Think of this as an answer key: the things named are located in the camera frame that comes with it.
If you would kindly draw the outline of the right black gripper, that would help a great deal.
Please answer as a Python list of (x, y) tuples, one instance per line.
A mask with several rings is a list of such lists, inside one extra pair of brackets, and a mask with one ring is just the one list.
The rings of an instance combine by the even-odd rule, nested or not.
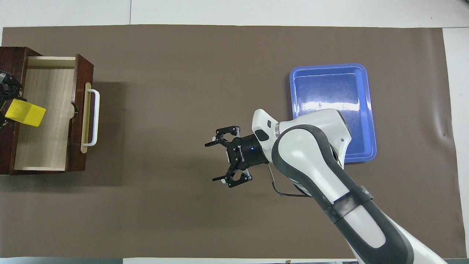
[[(226, 134), (233, 136), (229, 141)], [(204, 144), (205, 147), (222, 145), (227, 151), (230, 166), (225, 175), (212, 178), (213, 182), (221, 182), (229, 188), (252, 181), (248, 168), (258, 164), (268, 163), (263, 149), (255, 134), (240, 137), (239, 126), (228, 126), (216, 129), (215, 136), (211, 142)]]

